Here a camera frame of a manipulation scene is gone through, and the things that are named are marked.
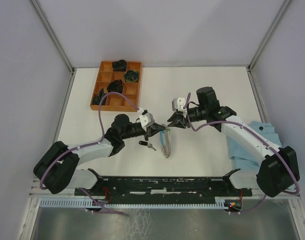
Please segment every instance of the white cable tray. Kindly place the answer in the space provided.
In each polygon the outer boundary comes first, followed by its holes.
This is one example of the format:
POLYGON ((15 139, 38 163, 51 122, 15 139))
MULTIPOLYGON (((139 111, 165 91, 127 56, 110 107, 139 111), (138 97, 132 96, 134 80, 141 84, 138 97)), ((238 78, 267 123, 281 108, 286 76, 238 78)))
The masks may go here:
MULTIPOLYGON (((216 199, 214 204, 106 204, 114 209, 228 209, 224 199, 216 199)), ((98 208, 87 198, 42 198, 40 207, 44 208, 98 208)))

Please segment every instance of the gray wall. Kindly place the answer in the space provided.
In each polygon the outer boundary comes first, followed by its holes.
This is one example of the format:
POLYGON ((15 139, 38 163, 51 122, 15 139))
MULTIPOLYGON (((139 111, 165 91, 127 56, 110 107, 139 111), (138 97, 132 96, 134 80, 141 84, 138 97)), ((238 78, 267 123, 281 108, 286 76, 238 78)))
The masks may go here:
POLYGON ((297 152, 305 206, 305 0, 293 1, 255 75, 269 120, 297 152))
POLYGON ((69 81, 27 0, 0 0, 0 240, 16 237, 69 81))
POLYGON ((284 0, 39 0, 74 67, 248 65, 284 0))

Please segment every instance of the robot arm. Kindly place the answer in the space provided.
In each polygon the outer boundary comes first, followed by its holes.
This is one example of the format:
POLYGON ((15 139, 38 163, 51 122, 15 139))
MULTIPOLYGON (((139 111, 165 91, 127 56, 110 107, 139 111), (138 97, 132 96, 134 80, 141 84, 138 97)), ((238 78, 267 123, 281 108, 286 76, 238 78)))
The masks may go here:
POLYGON ((192 122, 203 120, 207 123, 219 122, 213 124, 213 127, 247 149, 260 165, 259 172, 235 169, 228 173, 227 176, 235 188, 259 187, 268 196, 275 197, 294 184, 285 166, 272 150, 282 156, 296 180, 300 179, 296 152, 291 147, 282 148, 252 131, 235 111, 227 106, 220 106, 212 87, 200 88, 196 93, 199 104, 194 103, 196 106, 192 108, 189 108, 189 103, 184 98, 173 100, 172 108, 175 113, 168 120, 168 127, 190 128, 192 122))
POLYGON ((46 175, 43 184, 52 194, 60 193, 65 188, 91 189, 100 178, 92 169, 78 170, 76 167, 88 161, 111 157, 119 153, 125 146, 125 139, 144 136, 145 140, 165 127, 155 122, 153 115, 146 110, 139 116, 139 122, 132 123, 125 114, 115 117, 111 127, 106 131, 103 141, 84 143, 80 147, 55 142, 33 169, 33 173, 41 180, 49 166, 64 152, 74 149, 62 157, 46 175))
MULTIPOLYGON (((168 120, 170 122, 168 127, 193 129, 191 123, 206 120, 219 132, 244 146, 255 156, 260 165, 259 172, 235 169, 223 176, 223 179, 228 179, 237 189, 259 187, 272 198, 294 184, 292 177, 297 181, 300 179, 296 152, 291 147, 282 148, 251 131, 235 111, 228 106, 220 106, 212 87, 200 88, 196 93, 199 104, 194 103, 195 107, 189 108, 190 102, 186 104, 184 98, 174 99, 172 109, 175 112, 168 120), (293 176, 280 161, 278 154, 284 159, 293 176)), ((164 126, 155 123, 153 116, 146 110, 139 119, 140 122, 132 123, 127 115, 117 115, 106 131, 103 141, 80 145, 84 148, 68 146, 61 141, 55 142, 35 166, 33 173, 40 180, 44 178, 43 184, 53 194, 67 187, 91 189, 100 176, 92 169, 76 170, 79 164, 119 153, 125 146, 125 139, 144 136, 148 141, 149 137, 165 130, 164 126)))

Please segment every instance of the key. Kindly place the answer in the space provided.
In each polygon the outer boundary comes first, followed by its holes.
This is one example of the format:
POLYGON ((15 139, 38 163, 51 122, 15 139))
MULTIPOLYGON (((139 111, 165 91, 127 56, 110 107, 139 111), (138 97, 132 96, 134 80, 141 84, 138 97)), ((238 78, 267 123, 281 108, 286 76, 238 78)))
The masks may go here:
POLYGON ((149 142, 148 142, 147 147, 148 147, 149 149, 153 149, 153 150, 157 151, 157 149, 154 148, 153 145, 152 145, 151 143, 149 143, 149 142))

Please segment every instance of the wooden tray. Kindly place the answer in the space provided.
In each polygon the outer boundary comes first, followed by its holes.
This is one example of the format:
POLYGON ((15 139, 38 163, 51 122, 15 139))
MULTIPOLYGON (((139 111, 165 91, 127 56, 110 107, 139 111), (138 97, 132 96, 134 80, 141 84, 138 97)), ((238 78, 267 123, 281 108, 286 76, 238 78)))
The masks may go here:
MULTIPOLYGON (((125 95, 137 107, 139 104, 139 95, 142 81, 142 63, 140 61, 128 61, 126 71, 113 71, 113 61, 102 61, 98 71, 97 80, 93 89, 90 107, 94 111, 98 111, 98 105, 92 105, 93 99, 98 95, 103 88, 104 93, 108 93, 107 86, 110 82, 121 79, 123 84, 122 94, 125 95), (138 82, 125 82, 125 73, 129 70, 139 72, 138 82)), ((137 110, 130 105, 123 97, 112 94, 106 98, 106 104, 101 106, 102 111, 115 112, 137 112, 137 110)))

